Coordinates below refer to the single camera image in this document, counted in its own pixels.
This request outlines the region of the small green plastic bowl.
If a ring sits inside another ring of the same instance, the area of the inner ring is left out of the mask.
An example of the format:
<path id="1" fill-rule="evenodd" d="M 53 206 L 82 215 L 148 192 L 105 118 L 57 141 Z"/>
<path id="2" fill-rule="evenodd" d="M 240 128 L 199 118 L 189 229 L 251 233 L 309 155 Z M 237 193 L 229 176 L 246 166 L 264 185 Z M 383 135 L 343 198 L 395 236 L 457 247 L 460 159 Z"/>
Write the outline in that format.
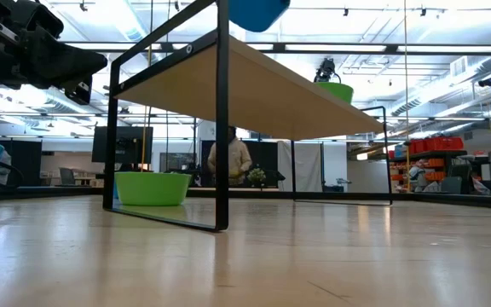
<path id="1" fill-rule="evenodd" d="M 118 172 L 118 198 L 125 206 L 179 206 L 191 176 L 180 173 Z"/>

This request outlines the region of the large green plastic bowl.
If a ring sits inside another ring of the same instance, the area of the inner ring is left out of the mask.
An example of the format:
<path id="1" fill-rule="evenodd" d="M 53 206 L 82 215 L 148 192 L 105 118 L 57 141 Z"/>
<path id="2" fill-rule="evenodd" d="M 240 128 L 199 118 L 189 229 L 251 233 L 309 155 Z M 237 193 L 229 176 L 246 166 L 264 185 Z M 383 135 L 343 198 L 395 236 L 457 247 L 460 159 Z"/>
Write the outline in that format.
<path id="1" fill-rule="evenodd" d="M 322 89 L 328 90 L 332 95 L 337 98 L 351 103 L 353 100 L 354 89 L 347 84 L 333 83 L 333 82 L 318 82 L 317 85 Z"/>

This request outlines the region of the black monitor screen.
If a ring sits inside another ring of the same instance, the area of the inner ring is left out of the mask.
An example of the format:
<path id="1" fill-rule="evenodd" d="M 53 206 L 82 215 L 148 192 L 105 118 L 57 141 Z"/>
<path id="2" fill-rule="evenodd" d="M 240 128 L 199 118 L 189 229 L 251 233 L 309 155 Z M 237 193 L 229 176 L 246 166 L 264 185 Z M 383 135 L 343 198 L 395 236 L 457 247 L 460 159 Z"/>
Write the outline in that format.
<path id="1" fill-rule="evenodd" d="M 153 128 L 118 126 L 115 162 L 120 164 L 150 164 Z M 107 151 L 107 127 L 96 126 L 92 148 L 92 162 L 104 163 Z"/>

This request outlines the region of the grey office chair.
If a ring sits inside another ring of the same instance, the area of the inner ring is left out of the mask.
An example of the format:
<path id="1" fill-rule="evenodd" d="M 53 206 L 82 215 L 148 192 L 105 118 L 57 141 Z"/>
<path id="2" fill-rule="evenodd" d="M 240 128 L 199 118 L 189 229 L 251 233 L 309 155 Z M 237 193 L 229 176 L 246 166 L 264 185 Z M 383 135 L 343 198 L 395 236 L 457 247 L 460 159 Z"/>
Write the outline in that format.
<path id="1" fill-rule="evenodd" d="M 59 169 L 61 186 L 74 186 L 76 184 L 74 173 L 72 169 L 63 168 Z"/>
<path id="2" fill-rule="evenodd" d="M 440 192 L 444 194 L 461 194 L 461 189 L 461 177 L 445 177 L 440 185 Z"/>

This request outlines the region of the person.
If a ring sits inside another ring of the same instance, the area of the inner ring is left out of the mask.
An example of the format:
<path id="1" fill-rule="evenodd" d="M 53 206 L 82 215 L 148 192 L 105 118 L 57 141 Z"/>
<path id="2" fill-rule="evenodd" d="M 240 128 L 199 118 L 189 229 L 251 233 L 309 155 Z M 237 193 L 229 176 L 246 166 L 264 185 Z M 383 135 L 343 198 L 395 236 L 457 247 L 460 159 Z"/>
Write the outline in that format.
<path id="1" fill-rule="evenodd" d="M 249 150 L 236 136 L 236 128 L 228 127 L 228 185 L 241 186 L 252 164 Z"/>
<path id="2" fill-rule="evenodd" d="M 12 164 L 12 157 L 6 150 L 3 150 L 2 153 L 0 154 L 0 163 L 3 163 L 5 165 Z M 7 184 L 9 173 L 10 173 L 10 169 L 0 166 L 0 184 L 3 185 Z"/>

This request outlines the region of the wooden riser shelf black legs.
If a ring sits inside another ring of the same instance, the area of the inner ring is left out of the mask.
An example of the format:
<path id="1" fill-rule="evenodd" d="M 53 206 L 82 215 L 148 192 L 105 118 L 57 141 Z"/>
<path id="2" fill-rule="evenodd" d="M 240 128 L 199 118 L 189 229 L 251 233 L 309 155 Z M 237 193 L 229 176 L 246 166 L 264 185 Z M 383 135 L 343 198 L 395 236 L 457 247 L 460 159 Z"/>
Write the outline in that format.
<path id="1" fill-rule="evenodd" d="M 120 81 L 122 64 L 212 3 L 217 6 L 215 30 L 126 81 Z M 317 84 L 230 36 L 228 0 L 195 0 L 111 64 L 103 208 L 124 215 L 132 212 L 113 204 L 113 190 L 117 186 L 113 169 L 117 107 L 121 100 L 216 123 L 214 225 L 143 214 L 148 220 L 210 232 L 224 231 L 229 223 L 228 201 L 232 192 L 228 189 L 227 128 L 230 125 L 291 142 L 387 131 L 384 122 L 378 122 L 365 111 L 339 100 Z"/>

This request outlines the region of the black beam with light strips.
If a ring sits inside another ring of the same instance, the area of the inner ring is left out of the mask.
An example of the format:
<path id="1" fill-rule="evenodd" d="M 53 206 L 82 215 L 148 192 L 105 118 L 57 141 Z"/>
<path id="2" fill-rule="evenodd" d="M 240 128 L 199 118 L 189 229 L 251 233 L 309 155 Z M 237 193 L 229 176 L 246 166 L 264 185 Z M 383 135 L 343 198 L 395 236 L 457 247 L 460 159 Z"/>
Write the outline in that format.
<path id="1" fill-rule="evenodd" d="M 126 42 L 64 42 L 96 52 L 125 52 L 135 45 Z M 170 53 L 189 43 L 153 43 L 155 52 Z M 375 44 L 375 43 L 245 43 L 267 54 L 344 54 L 344 55 L 491 55 L 489 44 Z"/>

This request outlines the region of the small potted plant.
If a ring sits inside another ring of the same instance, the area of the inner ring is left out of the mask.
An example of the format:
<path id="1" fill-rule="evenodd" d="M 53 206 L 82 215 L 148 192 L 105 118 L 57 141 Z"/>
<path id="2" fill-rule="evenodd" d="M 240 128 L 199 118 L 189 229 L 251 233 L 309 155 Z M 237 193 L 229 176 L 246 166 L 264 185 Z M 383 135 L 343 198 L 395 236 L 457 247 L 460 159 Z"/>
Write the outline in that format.
<path id="1" fill-rule="evenodd" d="M 266 174 L 261 168 L 254 168 L 247 174 L 247 180 L 254 187 L 262 187 L 266 180 Z"/>

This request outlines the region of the black partition panel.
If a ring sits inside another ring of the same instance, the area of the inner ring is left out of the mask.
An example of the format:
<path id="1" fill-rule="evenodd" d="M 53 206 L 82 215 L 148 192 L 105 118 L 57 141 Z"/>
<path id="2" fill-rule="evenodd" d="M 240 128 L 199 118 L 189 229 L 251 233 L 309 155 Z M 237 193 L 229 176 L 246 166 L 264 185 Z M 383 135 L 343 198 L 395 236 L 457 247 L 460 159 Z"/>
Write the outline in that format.
<path id="1" fill-rule="evenodd" d="M 200 155 L 200 184 L 208 187 L 214 186 L 213 175 L 210 172 L 207 161 L 214 141 L 201 142 Z M 252 160 L 251 168 L 261 168 L 264 171 L 277 171 L 278 169 L 278 145 L 275 142 L 244 141 Z"/>

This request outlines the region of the white curtain panel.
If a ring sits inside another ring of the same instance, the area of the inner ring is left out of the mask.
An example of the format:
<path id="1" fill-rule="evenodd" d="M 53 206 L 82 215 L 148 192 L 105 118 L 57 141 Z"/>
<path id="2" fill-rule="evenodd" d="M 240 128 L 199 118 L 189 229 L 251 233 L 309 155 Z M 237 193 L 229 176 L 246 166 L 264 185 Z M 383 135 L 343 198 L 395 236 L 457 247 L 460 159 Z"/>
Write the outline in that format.
<path id="1" fill-rule="evenodd" d="M 292 191 L 292 152 L 290 142 L 277 142 L 278 172 L 285 178 L 279 191 Z M 295 143 L 295 182 L 297 192 L 321 192 L 321 145 Z"/>

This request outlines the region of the metal shelf with red bins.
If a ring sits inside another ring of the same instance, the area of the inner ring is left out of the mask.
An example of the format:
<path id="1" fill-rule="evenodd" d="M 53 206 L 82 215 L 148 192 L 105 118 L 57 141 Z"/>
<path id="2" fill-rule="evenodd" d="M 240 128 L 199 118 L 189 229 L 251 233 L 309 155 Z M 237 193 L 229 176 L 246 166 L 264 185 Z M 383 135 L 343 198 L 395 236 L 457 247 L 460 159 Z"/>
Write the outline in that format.
<path id="1" fill-rule="evenodd" d="M 466 155 L 458 136 L 413 139 L 389 153 L 390 183 L 397 193 L 438 192 L 454 161 Z"/>

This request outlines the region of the silver air duct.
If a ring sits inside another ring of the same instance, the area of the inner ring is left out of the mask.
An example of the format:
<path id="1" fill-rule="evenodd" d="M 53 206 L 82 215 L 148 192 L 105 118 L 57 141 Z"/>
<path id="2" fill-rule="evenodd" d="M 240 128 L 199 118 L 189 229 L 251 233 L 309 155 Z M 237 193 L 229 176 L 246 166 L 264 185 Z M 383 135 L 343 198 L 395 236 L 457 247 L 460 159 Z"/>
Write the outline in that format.
<path id="1" fill-rule="evenodd" d="M 457 90 L 466 82 L 480 81 L 482 77 L 487 77 L 489 74 L 491 74 L 491 56 L 461 56 L 450 63 L 448 72 L 419 86 L 408 97 L 398 100 L 391 109 L 391 115 L 400 116 Z"/>

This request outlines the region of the black aluminium rig frame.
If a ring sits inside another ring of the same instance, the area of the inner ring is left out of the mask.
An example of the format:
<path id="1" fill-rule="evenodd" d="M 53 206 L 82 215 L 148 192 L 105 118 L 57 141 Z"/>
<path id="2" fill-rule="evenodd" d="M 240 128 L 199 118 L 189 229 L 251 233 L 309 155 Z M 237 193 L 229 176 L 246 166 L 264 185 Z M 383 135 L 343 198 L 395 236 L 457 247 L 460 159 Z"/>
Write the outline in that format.
<path id="1" fill-rule="evenodd" d="M 17 189 L 0 189 L 0 200 L 20 200 L 34 198 L 71 197 L 83 195 L 102 195 L 103 188 L 89 187 L 21 187 Z M 246 190 L 238 188 L 228 192 L 231 199 L 260 199 L 260 200 L 304 200 L 304 201 L 334 201 L 344 203 L 360 201 L 365 203 L 389 204 L 395 201 L 417 201 L 439 203 L 454 206 L 474 206 L 491 208 L 491 196 L 476 194 L 390 194 L 390 193 L 341 193 L 341 192 L 279 192 Z"/>

